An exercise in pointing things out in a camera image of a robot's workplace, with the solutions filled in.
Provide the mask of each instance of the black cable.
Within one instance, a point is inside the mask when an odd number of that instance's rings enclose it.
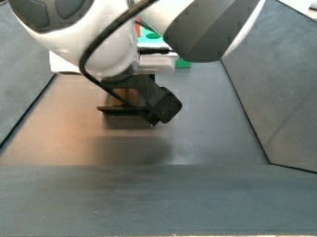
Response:
[[[138,24],[138,25],[141,25],[142,27],[145,27],[149,31],[151,31],[153,33],[157,33],[155,31],[154,31],[154,29],[145,23],[145,22],[142,22],[142,21],[139,21],[139,20],[135,20],[135,23]]]
[[[125,98],[118,95],[113,89],[107,86],[106,82],[100,82],[91,74],[90,72],[86,70],[86,64],[87,61],[91,58],[91,55],[94,53],[94,51],[96,50],[96,48],[99,47],[99,45],[106,41],[106,39],[111,36],[111,34],[127,23],[127,21],[135,17],[141,12],[145,11],[146,8],[149,8],[153,4],[157,3],[157,1],[159,0],[142,0],[138,4],[135,4],[123,14],[122,16],[115,19],[113,21],[113,23],[106,27],[106,29],[100,32],[100,34],[96,36],[96,38],[94,39],[91,45],[88,46],[88,48],[84,51],[84,54],[79,60],[79,70],[80,73],[83,74],[83,76],[95,84],[98,85],[100,88],[104,89],[104,91],[113,95],[121,102],[123,102],[129,107],[131,107],[134,110],[137,110],[142,116],[145,116],[146,118],[149,117],[149,115],[134,105],[130,104],[130,102],[127,100],[125,100]]]

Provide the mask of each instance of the dark gray floor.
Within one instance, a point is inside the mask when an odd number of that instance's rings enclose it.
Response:
[[[256,166],[1,167],[0,235],[310,234],[317,177]]]
[[[221,62],[158,82],[167,125],[104,117],[56,78],[0,154],[0,235],[317,234],[317,176],[268,165]]]
[[[59,76],[4,147],[0,165],[268,164],[221,62],[159,76],[183,102],[154,129],[142,118],[107,118],[106,94]]]

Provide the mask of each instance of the green object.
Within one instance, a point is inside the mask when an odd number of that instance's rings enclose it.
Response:
[[[146,28],[142,27],[142,37],[139,38],[139,43],[165,43],[163,37],[158,33],[153,33]],[[177,69],[189,69],[191,63],[183,59],[178,59],[175,62]]]
[[[146,35],[146,38],[150,39],[150,40],[157,40],[161,38],[161,35],[158,33],[149,33]]]
[[[191,68],[191,62],[187,62],[182,58],[179,58],[175,62],[175,68],[177,69],[190,69]]]

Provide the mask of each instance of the gray wall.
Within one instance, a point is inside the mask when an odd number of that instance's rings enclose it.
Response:
[[[317,171],[317,24],[268,0],[242,45],[224,59],[272,163]]]
[[[0,144],[50,82],[48,52],[0,6]]]

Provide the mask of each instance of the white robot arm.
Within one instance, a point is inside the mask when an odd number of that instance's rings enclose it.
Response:
[[[134,31],[137,15],[163,36],[173,51],[191,62],[222,58],[249,32],[265,0],[8,0],[18,19],[35,39],[79,66],[83,75],[114,96],[111,84],[141,87],[155,125],[169,122],[181,102],[151,77],[131,75],[143,54],[169,49],[141,49]]]

